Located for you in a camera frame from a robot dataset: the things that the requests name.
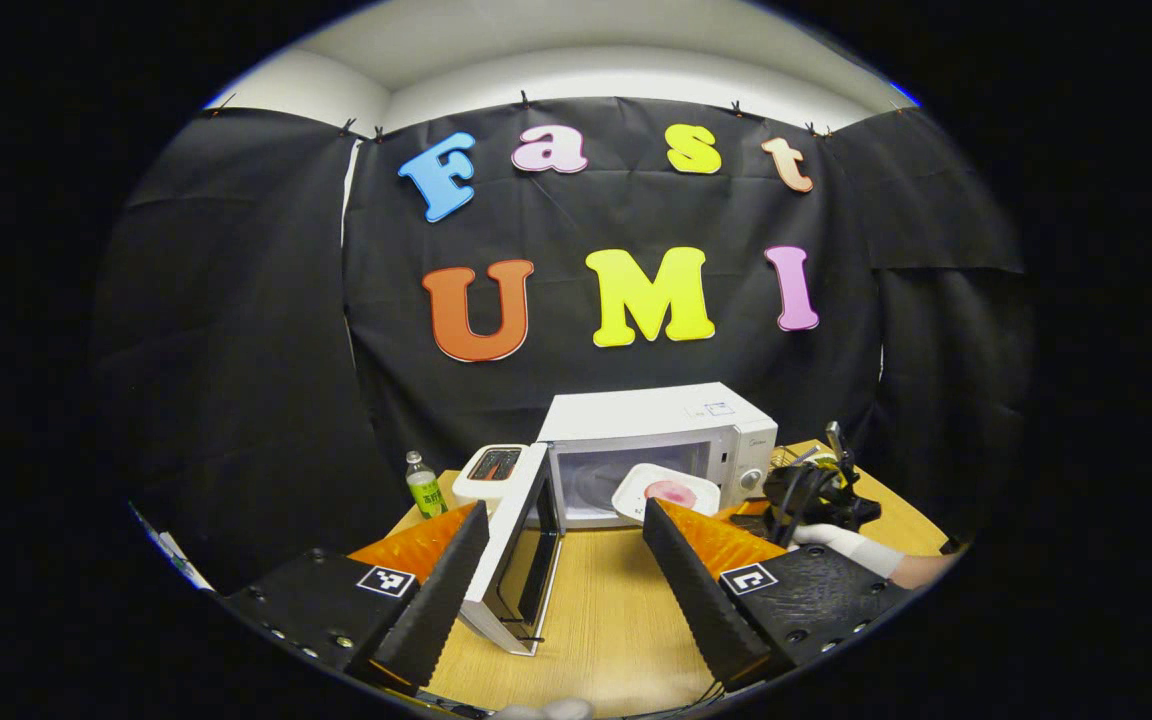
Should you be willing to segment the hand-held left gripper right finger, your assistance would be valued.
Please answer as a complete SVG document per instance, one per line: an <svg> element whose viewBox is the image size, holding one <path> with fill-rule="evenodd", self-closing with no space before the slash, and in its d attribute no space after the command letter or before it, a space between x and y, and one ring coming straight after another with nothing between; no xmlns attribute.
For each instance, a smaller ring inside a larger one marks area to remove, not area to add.
<svg viewBox="0 0 1152 720"><path fill-rule="evenodd" d="M824 544L787 550L662 498L643 537L727 691L835 655L914 598Z"/></svg>

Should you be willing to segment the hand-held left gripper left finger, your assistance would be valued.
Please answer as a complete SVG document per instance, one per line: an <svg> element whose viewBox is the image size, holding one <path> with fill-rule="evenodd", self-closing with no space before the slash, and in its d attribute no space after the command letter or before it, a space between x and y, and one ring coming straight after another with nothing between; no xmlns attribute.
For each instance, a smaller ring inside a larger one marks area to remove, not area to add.
<svg viewBox="0 0 1152 720"><path fill-rule="evenodd" d="M351 556L306 551L221 602L329 670L414 694L433 679L486 543L477 501Z"/></svg>

